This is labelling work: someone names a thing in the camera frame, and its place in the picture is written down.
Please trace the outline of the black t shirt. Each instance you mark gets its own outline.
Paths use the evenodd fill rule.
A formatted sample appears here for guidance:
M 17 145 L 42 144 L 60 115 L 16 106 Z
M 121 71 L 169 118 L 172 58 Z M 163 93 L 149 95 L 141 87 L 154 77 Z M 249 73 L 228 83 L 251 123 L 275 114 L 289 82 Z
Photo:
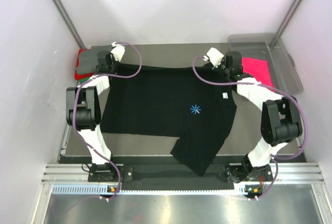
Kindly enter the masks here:
M 138 67 L 113 78 L 101 131 L 176 137 L 171 155 L 199 176 L 230 134 L 237 107 L 225 77 L 210 66 Z

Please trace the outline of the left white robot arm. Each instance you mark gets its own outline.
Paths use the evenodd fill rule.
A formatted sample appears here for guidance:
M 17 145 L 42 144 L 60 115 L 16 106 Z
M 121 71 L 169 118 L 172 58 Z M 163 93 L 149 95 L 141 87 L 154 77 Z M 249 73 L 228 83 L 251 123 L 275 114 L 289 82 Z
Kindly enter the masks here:
M 74 72 L 74 78 L 80 85 L 66 89 L 66 122 L 91 154 L 91 165 L 85 164 L 87 168 L 84 169 L 89 173 L 90 182 L 116 181 L 119 178 L 119 169 L 101 132 L 99 96 L 109 88 L 109 78 L 98 76 L 114 72 L 118 63 L 108 48 L 80 49 Z

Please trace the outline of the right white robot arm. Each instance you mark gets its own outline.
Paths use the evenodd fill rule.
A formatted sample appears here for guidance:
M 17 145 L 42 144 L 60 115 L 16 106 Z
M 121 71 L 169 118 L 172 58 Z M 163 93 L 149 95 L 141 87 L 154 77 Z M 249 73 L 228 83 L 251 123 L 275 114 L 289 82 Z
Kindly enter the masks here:
M 240 183 L 262 175 L 279 150 L 302 134 L 302 123 L 295 99 L 264 87 L 253 75 L 244 72 L 239 52 L 227 52 L 221 66 L 223 74 L 233 83 L 233 91 L 261 112 L 261 139 L 239 166 L 226 167 L 228 179 Z

